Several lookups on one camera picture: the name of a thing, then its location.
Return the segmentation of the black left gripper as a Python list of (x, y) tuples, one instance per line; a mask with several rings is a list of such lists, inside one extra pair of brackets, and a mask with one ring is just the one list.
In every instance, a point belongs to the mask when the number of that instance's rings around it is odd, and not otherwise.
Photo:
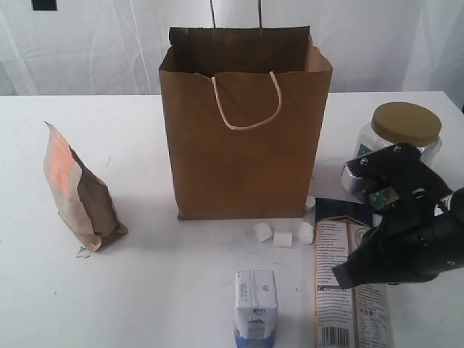
[(33, 10), (57, 10), (57, 0), (32, 0)]

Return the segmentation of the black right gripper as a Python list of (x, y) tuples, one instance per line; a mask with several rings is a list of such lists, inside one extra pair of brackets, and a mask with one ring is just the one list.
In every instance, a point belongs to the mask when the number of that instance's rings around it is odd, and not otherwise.
[(332, 268), (341, 289), (375, 283), (423, 283), (463, 267), (463, 196), (427, 206), (418, 226), (366, 231), (347, 261)]

